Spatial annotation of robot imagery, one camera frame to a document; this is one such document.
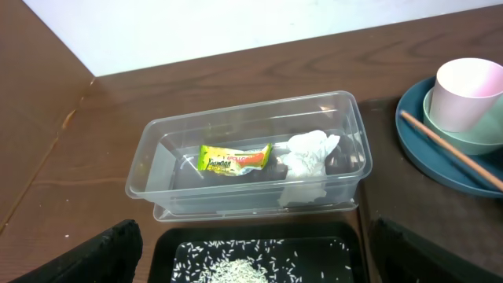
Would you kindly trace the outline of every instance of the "clear plastic container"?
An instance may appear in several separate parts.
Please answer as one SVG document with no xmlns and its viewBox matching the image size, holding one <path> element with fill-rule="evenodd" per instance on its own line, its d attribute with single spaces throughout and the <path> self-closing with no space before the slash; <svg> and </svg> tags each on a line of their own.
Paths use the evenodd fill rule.
<svg viewBox="0 0 503 283">
<path fill-rule="evenodd" d="M 288 168 L 277 157 L 288 153 L 292 136 L 312 130 L 340 136 L 325 160 L 327 175 L 285 180 Z M 246 150 L 267 143 L 273 150 L 261 171 L 229 177 L 196 169 L 201 145 Z M 153 120 L 126 193 L 155 203 L 154 217 L 164 222 L 344 211 L 358 206 L 358 181 L 371 169 L 356 101 L 337 91 Z"/>
</svg>

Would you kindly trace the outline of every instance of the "table surface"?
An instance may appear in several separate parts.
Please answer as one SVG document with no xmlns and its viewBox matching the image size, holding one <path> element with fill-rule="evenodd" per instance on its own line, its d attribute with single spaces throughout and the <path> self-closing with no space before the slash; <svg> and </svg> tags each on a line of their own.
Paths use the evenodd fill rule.
<svg viewBox="0 0 503 283">
<path fill-rule="evenodd" d="M 457 57 L 503 63 L 501 14 L 503 6 L 493 6 L 96 79 L 0 235 L 0 281 L 123 219 L 140 225 L 145 246 L 135 282 L 147 280 L 157 238 L 174 226 L 199 224 L 156 222 L 153 204 L 124 193 L 149 121 L 332 90 L 358 101 L 399 96 Z M 224 224 L 345 218 L 356 227 L 356 213 Z"/>
<path fill-rule="evenodd" d="M 92 79 L 23 1 L 0 1 L 0 226 Z"/>
<path fill-rule="evenodd" d="M 360 190 L 364 237 L 371 221 L 390 219 L 503 277 L 502 200 L 458 192 L 419 171 L 400 146 L 395 126 L 398 101 L 394 97 L 359 105 L 374 165 Z M 375 274 L 372 263 L 369 269 Z"/>
</svg>

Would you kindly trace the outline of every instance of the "white tissue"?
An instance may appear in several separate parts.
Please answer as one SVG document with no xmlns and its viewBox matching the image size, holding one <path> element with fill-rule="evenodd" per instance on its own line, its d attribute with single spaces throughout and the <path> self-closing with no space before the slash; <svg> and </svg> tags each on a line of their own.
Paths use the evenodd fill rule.
<svg viewBox="0 0 503 283">
<path fill-rule="evenodd" d="M 325 159 L 337 147 L 340 137 L 314 130 L 305 134 L 297 134 L 287 142 L 289 154 L 280 156 L 281 162 L 288 166 L 287 180 L 297 178 L 326 176 Z M 307 203 L 319 197 L 325 197 L 325 185 L 298 185 L 285 188 L 278 200 L 284 207 L 290 202 Z"/>
</svg>

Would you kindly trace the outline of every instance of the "chopstick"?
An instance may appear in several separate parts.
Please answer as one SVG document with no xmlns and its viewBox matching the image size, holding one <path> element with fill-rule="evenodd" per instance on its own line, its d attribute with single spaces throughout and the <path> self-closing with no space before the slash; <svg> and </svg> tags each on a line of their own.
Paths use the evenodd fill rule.
<svg viewBox="0 0 503 283">
<path fill-rule="evenodd" d="M 442 146 L 444 149 L 449 150 L 459 160 L 463 161 L 463 163 L 468 165 L 471 169 L 475 170 L 482 177 L 484 177 L 487 181 L 489 181 L 491 184 L 495 185 L 498 189 L 500 189 L 500 191 L 503 192 L 503 182 L 499 178 L 492 175 L 488 170 L 481 167 L 478 163 L 473 161 L 470 157 L 466 156 L 464 153 L 462 153 L 459 150 L 457 150 L 456 148 L 454 148 L 449 142 L 445 141 L 443 138 L 439 137 L 433 131 L 428 129 L 425 125 L 423 125 L 423 123 L 416 120 L 416 118 L 414 118 L 412 115 L 410 115 L 407 111 L 402 110 L 400 112 L 400 115 L 404 119 L 406 119 L 409 123 L 411 123 L 413 126 L 415 126 L 417 129 L 419 129 L 421 132 L 425 133 L 428 137 L 430 137 L 437 144 Z"/>
</svg>

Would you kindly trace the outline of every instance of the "pink cup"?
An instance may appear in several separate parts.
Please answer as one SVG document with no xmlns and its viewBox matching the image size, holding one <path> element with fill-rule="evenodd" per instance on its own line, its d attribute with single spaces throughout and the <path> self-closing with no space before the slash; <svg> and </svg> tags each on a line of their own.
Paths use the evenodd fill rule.
<svg viewBox="0 0 503 283">
<path fill-rule="evenodd" d="M 478 58 L 449 61 L 437 71 L 430 119 L 446 131 L 468 130 L 502 94 L 503 67 L 499 64 Z"/>
</svg>

